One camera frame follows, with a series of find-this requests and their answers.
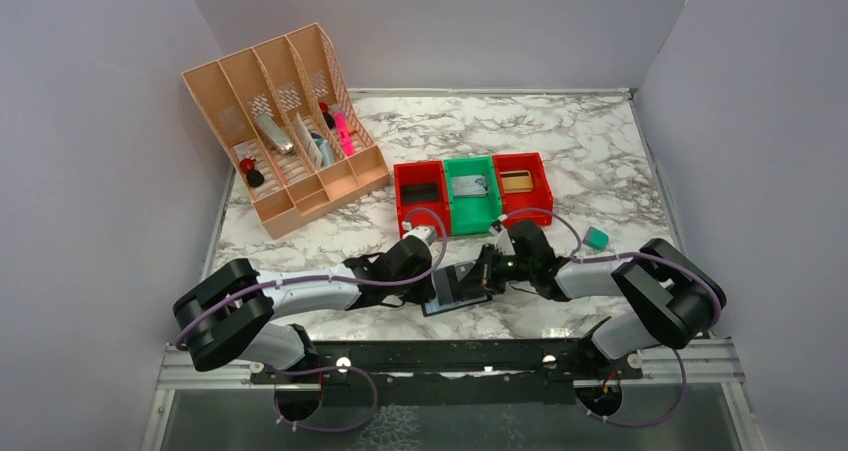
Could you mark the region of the black leather card holder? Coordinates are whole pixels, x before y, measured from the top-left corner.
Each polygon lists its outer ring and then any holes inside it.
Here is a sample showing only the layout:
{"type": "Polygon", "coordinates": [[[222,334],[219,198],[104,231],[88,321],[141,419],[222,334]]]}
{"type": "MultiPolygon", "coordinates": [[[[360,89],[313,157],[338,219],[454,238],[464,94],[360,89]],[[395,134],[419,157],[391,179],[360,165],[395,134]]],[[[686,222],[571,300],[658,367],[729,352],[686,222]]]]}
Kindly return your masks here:
{"type": "Polygon", "coordinates": [[[425,317],[435,316],[493,299],[483,287],[483,265],[464,261],[433,272],[425,287],[421,311],[425,317]]]}

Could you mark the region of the black VIP credit card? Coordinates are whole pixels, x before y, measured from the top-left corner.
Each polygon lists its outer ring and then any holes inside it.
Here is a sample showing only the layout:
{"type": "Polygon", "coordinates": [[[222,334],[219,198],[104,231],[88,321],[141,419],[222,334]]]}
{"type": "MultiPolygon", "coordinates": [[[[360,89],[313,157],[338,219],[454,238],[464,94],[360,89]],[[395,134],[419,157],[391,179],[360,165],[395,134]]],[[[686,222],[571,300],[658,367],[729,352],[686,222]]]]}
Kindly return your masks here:
{"type": "Polygon", "coordinates": [[[441,302],[458,302],[481,298],[482,268],[473,261],[463,261],[438,269],[433,276],[436,296],[441,302]]]}

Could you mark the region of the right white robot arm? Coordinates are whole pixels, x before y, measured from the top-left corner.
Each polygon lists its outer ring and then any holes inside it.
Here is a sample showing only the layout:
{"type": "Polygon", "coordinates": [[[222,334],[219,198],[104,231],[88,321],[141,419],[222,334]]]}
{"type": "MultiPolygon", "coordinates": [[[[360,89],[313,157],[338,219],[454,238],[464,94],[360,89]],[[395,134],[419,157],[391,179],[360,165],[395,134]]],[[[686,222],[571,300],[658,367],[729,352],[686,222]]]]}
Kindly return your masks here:
{"type": "Polygon", "coordinates": [[[577,364],[600,378],[617,360],[655,346],[679,350],[717,323],[727,298],[721,287],[664,239],[636,252],[578,258],[557,254],[544,231],[520,221],[503,231],[509,249],[482,247],[457,273],[457,297],[493,296],[512,282],[526,282],[550,301],[622,297],[629,311],[594,325],[578,344],[577,364]]]}

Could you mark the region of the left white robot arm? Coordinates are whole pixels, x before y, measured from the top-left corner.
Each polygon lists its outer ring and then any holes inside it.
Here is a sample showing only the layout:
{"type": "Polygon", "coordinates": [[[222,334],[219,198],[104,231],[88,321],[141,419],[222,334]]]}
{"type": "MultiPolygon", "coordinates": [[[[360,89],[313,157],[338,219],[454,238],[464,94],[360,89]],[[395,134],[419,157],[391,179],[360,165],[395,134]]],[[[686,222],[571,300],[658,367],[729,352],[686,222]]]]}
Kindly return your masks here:
{"type": "Polygon", "coordinates": [[[435,239],[434,228],[419,226],[385,252],[347,258],[324,271],[260,272],[246,258],[233,259],[175,302],[175,345],[200,372],[244,359],[302,381],[317,363],[312,342],[302,326],[277,326],[275,320],[383,306],[388,297],[419,299],[434,271],[435,239]]]}

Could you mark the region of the black card in bin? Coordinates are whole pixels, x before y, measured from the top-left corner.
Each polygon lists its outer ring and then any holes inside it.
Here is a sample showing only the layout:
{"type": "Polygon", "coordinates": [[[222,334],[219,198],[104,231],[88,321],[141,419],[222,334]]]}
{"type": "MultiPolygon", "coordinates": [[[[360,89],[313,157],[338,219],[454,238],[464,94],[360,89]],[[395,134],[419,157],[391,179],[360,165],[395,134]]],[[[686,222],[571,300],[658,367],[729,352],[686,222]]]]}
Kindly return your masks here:
{"type": "Polygon", "coordinates": [[[399,198],[403,205],[431,203],[441,200],[441,193],[435,182],[402,185],[399,198]]]}

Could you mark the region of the silver card in bin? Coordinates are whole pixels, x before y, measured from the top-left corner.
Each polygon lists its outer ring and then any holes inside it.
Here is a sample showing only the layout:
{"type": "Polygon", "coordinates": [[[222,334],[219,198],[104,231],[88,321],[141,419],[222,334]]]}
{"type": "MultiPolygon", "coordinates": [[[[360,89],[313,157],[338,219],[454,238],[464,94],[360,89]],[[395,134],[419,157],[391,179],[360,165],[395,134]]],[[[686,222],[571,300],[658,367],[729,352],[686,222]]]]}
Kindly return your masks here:
{"type": "Polygon", "coordinates": [[[489,184],[484,175],[465,175],[450,178],[451,194],[460,197],[484,197],[489,194],[489,184]]]}

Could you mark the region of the gold card in bin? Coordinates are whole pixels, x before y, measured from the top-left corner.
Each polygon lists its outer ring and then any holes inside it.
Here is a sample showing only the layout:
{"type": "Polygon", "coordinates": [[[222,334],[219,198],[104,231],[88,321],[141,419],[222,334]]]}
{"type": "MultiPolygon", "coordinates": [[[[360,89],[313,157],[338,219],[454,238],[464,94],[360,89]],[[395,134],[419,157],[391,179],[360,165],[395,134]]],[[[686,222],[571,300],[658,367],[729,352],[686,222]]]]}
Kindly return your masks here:
{"type": "Polygon", "coordinates": [[[504,171],[499,178],[504,194],[527,193],[534,189],[532,174],[528,170],[504,171]]]}

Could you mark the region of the green bin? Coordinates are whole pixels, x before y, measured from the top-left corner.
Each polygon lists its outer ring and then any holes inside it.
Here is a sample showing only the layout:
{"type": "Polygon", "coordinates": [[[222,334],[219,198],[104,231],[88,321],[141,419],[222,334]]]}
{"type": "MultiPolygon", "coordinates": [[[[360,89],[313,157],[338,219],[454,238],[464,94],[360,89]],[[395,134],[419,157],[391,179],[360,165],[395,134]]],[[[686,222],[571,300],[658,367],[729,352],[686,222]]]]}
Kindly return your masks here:
{"type": "Polygon", "coordinates": [[[443,161],[451,234],[486,233],[502,214],[502,199],[491,156],[443,161]]]}

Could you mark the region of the left red bin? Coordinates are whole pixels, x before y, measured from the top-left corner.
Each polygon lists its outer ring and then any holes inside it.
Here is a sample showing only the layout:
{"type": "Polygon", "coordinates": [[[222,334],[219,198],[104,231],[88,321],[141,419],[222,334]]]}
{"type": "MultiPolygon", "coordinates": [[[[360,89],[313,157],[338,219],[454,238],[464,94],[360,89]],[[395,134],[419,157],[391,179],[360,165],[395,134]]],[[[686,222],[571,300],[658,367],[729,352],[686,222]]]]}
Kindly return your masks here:
{"type": "Polygon", "coordinates": [[[411,214],[414,209],[422,208],[435,213],[450,236],[450,205],[443,162],[437,160],[398,163],[394,165],[393,171],[398,233],[405,233],[404,222],[409,222],[413,227],[438,227],[438,223],[429,213],[411,214]]]}

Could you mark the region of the red bin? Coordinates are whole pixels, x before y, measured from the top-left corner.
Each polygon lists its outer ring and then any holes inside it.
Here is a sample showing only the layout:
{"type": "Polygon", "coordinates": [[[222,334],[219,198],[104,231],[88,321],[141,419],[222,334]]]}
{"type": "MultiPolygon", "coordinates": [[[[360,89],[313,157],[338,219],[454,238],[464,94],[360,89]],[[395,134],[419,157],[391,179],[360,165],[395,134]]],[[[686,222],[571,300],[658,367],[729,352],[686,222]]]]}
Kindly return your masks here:
{"type": "Polygon", "coordinates": [[[553,211],[554,198],[541,155],[537,152],[495,154],[492,161],[503,213],[539,208],[539,211],[519,213],[517,217],[508,219],[507,224],[531,220],[539,226],[550,225],[553,218],[544,211],[553,211]]]}
{"type": "Polygon", "coordinates": [[[450,236],[450,205],[443,162],[437,160],[398,163],[394,165],[393,171],[398,233],[405,233],[404,222],[409,222],[413,227],[438,227],[438,223],[429,213],[411,214],[414,209],[422,208],[435,213],[450,236]]]}

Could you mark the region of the right red bin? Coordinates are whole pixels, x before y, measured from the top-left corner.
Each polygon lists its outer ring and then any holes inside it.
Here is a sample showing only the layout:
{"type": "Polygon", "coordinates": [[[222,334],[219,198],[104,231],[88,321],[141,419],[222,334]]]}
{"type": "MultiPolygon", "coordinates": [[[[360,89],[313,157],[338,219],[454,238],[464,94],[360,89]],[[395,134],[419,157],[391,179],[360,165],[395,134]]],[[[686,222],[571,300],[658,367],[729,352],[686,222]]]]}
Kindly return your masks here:
{"type": "Polygon", "coordinates": [[[539,211],[519,213],[517,217],[508,219],[507,224],[531,220],[539,226],[550,225],[553,218],[544,211],[553,211],[554,198],[541,155],[537,152],[495,154],[492,161],[503,213],[539,208],[539,211]]]}

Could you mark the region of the teal eraser block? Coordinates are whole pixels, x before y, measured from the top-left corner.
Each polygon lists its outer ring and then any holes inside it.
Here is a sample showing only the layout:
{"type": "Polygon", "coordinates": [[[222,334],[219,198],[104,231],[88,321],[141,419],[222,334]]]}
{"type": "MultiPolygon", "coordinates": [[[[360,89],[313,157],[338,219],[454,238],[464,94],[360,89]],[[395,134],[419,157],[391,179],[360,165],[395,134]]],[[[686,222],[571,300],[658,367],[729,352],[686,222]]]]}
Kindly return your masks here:
{"type": "Polygon", "coordinates": [[[610,237],[604,231],[590,226],[583,235],[582,243],[591,249],[602,251],[608,248],[610,237]]]}

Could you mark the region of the pink highlighter marker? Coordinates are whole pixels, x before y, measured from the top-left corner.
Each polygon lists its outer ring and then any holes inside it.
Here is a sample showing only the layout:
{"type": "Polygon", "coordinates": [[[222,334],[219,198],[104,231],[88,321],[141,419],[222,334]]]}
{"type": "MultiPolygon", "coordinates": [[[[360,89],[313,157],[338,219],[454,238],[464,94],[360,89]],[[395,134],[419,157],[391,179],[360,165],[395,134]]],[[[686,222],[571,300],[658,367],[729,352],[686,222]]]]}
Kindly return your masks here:
{"type": "Polygon", "coordinates": [[[351,140],[349,127],[342,112],[335,112],[333,119],[336,126],[336,131],[339,137],[339,143],[345,155],[350,157],[355,153],[355,149],[351,140]]]}

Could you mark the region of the white paper pad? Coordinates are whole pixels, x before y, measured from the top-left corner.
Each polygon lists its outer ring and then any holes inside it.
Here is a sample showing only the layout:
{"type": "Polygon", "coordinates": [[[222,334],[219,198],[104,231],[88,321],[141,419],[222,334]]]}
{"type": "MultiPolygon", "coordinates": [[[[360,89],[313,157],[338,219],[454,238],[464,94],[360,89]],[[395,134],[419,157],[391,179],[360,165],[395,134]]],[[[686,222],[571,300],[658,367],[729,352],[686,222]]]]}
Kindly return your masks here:
{"type": "Polygon", "coordinates": [[[321,154],[320,148],[315,143],[312,135],[310,134],[305,122],[303,121],[299,113],[295,114],[295,118],[293,119],[293,127],[298,139],[300,140],[301,146],[306,151],[306,154],[309,160],[311,161],[313,167],[316,170],[320,170],[322,168],[323,156],[321,154]]]}

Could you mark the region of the red and black stamp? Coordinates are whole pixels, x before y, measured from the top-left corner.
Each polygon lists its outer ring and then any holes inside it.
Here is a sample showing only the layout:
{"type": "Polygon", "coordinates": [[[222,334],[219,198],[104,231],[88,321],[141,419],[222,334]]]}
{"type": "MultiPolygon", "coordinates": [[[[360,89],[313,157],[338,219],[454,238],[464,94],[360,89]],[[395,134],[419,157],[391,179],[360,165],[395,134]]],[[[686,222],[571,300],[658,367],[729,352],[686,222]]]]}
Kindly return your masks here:
{"type": "Polygon", "coordinates": [[[259,188],[265,183],[264,175],[256,168],[253,158],[243,158],[239,161],[239,169],[244,175],[245,181],[250,188],[259,188]]]}

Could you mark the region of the silver stapler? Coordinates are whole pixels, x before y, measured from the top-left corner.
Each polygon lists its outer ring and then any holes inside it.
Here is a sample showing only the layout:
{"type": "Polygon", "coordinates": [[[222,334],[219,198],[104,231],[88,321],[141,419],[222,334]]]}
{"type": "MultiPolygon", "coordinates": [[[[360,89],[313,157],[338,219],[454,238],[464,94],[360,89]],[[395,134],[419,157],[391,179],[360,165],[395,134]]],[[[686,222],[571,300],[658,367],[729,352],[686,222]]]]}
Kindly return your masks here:
{"type": "Polygon", "coordinates": [[[257,115],[255,117],[255,123],[281,154],[288,154],[294,150],[294,144],[287,134],[276,124],[270,113],[264,112],[257,115]]]}

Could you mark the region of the peach desk file organizer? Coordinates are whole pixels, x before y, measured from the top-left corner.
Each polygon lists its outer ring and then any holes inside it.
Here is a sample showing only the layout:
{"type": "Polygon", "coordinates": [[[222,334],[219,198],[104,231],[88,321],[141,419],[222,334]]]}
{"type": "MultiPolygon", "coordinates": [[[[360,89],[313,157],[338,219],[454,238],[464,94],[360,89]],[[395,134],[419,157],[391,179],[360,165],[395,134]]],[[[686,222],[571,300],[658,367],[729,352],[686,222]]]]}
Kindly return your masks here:
{"type": "Polygon", "coordinates": [[[389,167],[358,118],[334,45],[317,24],[189,69],[185,85],[224,149],[273,239],[289,234],[389,183],[389,167]],[[255,123],[270,113],[294,144],[281,154],[255,123]],[[342,112],[355,153],[339,143],[333,114],[342,112]],[[332,166],[316,170],[293,127],[299,113],[310,134],[326,139],[332,166]],[[250,188],[239,161],[253,158],[265,183],[250,188]]]}

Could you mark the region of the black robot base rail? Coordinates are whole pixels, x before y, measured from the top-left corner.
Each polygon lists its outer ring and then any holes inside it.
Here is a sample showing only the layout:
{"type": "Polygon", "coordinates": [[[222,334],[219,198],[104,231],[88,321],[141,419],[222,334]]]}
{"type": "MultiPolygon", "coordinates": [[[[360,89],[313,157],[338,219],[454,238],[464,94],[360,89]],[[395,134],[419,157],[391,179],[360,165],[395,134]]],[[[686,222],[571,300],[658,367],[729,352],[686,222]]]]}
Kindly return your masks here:
{"type": "Polygon", "coordinates": [[[642,378],[621,358],[592,364],[577,338],[319,341],[317,376],[286,377],[265,367],[253,385],[286,404],[325,407],[541,403],[571,405],[576,387],[642,378]]]}

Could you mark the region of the aluminium frame rail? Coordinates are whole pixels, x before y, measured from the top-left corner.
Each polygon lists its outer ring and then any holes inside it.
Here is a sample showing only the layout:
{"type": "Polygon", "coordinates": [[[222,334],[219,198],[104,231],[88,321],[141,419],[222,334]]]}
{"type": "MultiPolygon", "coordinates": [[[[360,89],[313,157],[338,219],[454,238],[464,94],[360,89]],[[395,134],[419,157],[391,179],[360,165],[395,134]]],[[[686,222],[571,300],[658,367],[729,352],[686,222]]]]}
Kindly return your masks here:
{"type": "MultiPolygon", "coordinates": [[[[619,364],[623,385],[678,384],[685,376],[692,384],[726,384],[746,381],[736,349],[729,339],[696,340],[680,350],[654,348],[640,351],[638,356],[619,364]]],[[[216,370],[198,372],[189,356],[174,347],[166,349],[156,379],[158,391],[233,390],[233,389],[296,389],[286,380],[263,381],[252,376],[256,367],[236,360],[216,370]]]]}

